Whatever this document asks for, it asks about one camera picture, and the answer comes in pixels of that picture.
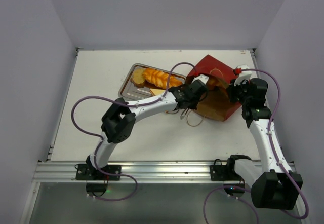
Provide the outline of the fake triangle sandwich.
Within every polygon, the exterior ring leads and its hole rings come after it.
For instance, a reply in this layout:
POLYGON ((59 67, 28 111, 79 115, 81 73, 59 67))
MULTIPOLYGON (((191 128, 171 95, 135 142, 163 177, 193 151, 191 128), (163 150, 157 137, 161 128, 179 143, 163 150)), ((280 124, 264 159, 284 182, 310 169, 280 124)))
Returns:
POLYGON ((149 90, 151 96, 158 96, 158 95, 162 95, 165 93, 165 90, 163 89, 154 89, 154 88, 151 88, 149 90))

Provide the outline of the seeded bread slice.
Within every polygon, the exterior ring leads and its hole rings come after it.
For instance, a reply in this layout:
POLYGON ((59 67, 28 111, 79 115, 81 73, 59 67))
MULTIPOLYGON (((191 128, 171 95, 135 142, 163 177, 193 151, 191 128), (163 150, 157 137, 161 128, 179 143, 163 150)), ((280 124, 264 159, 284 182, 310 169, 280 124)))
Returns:
POLYGON ((143 88, 145 85, 145 78, 143 77, 144 68, 135 69, 132 73, 131 82, 138 88, 143 88))

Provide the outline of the braided orange bread loaf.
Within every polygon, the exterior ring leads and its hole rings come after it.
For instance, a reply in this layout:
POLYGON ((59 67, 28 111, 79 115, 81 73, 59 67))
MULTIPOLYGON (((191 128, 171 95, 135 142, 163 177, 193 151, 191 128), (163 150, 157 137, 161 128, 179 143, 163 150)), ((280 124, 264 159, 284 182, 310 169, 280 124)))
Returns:
POLYGON ((169 88, 177 87, 177 86, 180 86, 183 84, 176 77, 170 76, 170 78, 169 78, 168 73, 163 72, 161 70, 156 70, 153 68, 144 69, 142 76, 147 82, 155 85, 158 88, 164 89, 164 90, 167 88, 168 79, 170 79, 169 88))

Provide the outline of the red brown paper bag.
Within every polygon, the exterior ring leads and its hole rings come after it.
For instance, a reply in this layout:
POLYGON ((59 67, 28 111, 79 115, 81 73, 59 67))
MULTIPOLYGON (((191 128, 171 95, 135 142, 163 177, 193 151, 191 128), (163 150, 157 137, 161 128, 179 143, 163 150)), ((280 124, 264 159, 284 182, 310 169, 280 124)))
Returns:
POLYGON ((192 80, 200 74, 209 76, 209 78, 218 78, 225 84, 224 87, 208 87, 206 99, 200 102, 194 111, 198 115, 220 122, 226 121, 233 113, 240 108, 240 104, 229 101, 226 89, 231 80, 236 79, 233 69, 222 63, 211 55, 206 55, 192 69, 186 77, 185 83, 190 84, 192 80))

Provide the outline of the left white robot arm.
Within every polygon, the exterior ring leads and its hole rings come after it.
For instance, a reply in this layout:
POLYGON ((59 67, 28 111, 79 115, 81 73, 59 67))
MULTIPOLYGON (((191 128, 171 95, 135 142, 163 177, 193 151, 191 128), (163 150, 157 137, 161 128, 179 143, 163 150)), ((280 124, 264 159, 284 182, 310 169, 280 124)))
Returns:
POLYGON ((84 164, 76 166, 76 180, 119 180, 121 168, 108 161, 117 144, 127 140, 142 119, 166 111, 196 109, 207 96, 208 77, 195 77, 190 84, 169 88, 164 94, 138 101, 113 101, 103 115, 99 143, 84 164))

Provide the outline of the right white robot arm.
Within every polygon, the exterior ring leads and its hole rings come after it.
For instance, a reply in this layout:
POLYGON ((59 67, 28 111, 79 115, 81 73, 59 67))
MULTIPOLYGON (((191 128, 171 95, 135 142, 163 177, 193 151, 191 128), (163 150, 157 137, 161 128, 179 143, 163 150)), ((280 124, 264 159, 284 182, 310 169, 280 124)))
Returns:
POLYGON ((257 208, 292 210, 303 180, 287 164, 274 126, 270 125, 271 111, 265 106, 268 84, 253 78, 235 84, 232 80, 226 92, 231 102, 242 105, 246 121, 260 156, 261 168, 245 155, 231 155, 226 164, 210 165, 212 181, 244 180, 251 188, 252 202, 257 208))

